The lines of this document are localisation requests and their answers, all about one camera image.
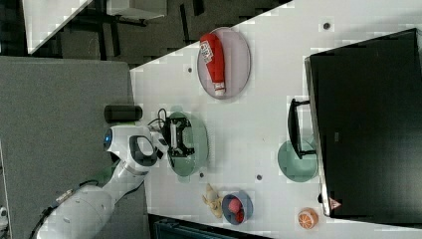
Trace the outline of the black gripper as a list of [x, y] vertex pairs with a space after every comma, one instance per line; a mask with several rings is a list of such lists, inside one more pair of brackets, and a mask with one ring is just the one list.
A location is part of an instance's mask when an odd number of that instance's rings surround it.
[[167, 118], [163, 127], [163, 136], [169, 145], [169, 154], [172, 157], [187, 157], [192, 155], [195, 150], [186, 145], [187, 141], [183, 138], [183, 131], [191, 128], [191, 123], [187, 118]]

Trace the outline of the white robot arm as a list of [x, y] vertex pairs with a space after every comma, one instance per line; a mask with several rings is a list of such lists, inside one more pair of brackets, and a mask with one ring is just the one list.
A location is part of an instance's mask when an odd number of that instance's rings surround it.
[[158, 160], [193, 150], [184, 137], [193, 134], [186, 117], [167, 118], [162, 127], [118, 124], [105, 133], [104, 149], [116, 162], [96, 177], [66, 191], [46, 208], [29, 239], [94, 239], [115, 206], [137, 189]]

